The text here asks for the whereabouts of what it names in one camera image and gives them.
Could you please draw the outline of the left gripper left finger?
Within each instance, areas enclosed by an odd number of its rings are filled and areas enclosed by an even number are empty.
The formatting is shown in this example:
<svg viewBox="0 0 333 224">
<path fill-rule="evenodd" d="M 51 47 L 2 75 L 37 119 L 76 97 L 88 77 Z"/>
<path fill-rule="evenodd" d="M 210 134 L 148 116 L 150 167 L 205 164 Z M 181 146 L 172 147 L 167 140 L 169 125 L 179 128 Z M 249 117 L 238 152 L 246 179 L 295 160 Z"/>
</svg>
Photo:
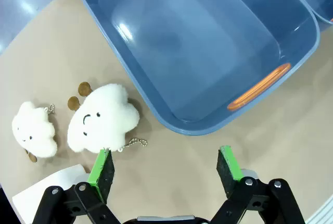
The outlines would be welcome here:
<svg viewBox="0 0 333 224">
<path fill-rule="evenodd" d="M 111 151 L 100 150 L 86 182 L 67 190 L 55 185 L 45 189 L 33 223 L 74 223 L 77 216 L 87 216 L 91 223 L 117 223 L 107 206 L 113 177 Z"/>
</svg>

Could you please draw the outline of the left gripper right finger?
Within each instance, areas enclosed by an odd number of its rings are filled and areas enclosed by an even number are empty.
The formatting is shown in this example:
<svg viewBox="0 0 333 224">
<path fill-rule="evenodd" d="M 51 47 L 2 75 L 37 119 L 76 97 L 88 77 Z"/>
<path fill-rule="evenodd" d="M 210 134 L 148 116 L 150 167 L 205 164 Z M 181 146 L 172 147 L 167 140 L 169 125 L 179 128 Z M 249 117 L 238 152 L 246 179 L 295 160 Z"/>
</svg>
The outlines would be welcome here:
<svg viewBox="0 0 333 224">
<path fill-rule="evenodd" d="M 211 223 L 240 223 L 246 211 L 255 211 L 264 223 L 304 223 L 288 182 L 272 179 L 268 184 L 245 176 L 230 146 L 218 151 L 217 172 L 227 200 Z"/>
</svg>

